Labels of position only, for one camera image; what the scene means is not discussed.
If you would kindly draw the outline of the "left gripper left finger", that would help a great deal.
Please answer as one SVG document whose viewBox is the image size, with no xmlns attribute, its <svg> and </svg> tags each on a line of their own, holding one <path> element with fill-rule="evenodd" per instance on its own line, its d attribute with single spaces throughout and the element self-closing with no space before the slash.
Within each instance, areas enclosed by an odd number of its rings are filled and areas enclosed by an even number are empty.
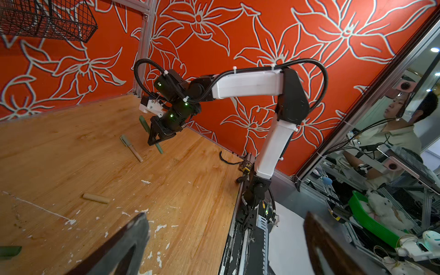
<svg viewBox="0 0 440 275">
<path fill-rule="evenodd" d="M 146 213 L 139 213 L 69 275 L 137 275 L 150 240 Z"/>
</svg>

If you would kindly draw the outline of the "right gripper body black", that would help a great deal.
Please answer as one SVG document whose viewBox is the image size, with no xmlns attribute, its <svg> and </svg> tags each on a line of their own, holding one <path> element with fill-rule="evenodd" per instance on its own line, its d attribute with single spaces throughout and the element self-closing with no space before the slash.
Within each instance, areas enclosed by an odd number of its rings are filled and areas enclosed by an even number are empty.
<svg viewBox="0 0 440 275">
<path fill-rule="evenodd" d="M 150 122 L 150 135 L 148 138 L 148 144 L 150 146 L 171 139 L 176 133 L 182 131 L 182 126 L 173 115 L 166 115 L 162 118 L 153 116 L 150 118 Z"/>
</svg>

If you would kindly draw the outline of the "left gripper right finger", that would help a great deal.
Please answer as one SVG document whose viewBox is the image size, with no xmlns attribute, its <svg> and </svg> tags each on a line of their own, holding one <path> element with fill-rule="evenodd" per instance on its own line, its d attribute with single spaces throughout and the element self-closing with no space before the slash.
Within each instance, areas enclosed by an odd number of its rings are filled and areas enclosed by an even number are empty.
<svg viewBox="0 0 440 275">
<path fill-rule="evenodd" d="M 359 252 L 335 234 L 316 214 L 304 220 L 305 240 L 316 275 L 367 275 L 368 264 Z"/>
</svg>

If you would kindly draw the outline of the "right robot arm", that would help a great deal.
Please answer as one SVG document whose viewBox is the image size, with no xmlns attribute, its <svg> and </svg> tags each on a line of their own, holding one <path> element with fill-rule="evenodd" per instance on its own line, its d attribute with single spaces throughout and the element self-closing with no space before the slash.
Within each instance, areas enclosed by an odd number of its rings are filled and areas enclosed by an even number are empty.
<svg viewBox="0 0 440 275">
<path fill-rule="evenodd" d="M 154 81 L 158 99 L 148 94 L 150 119 L 149 145 L 171 139 L 189 120 L 202 111 L 203 102 L 228 99 L 234 112 L 223 118 L 223 124 L 234 124 L 246 130 L 248 142 L 262 139 L 250 170 L 250 183 L 242 200 L 250 209 L 264 200 L 275 168 L 282 160 L 289 142 L 311 108 L 296 71 L 289 65 L 234 69 L 217 76 L 208 75 L 184 80 L 172 69 L 159 68 Z"/>
</svg>

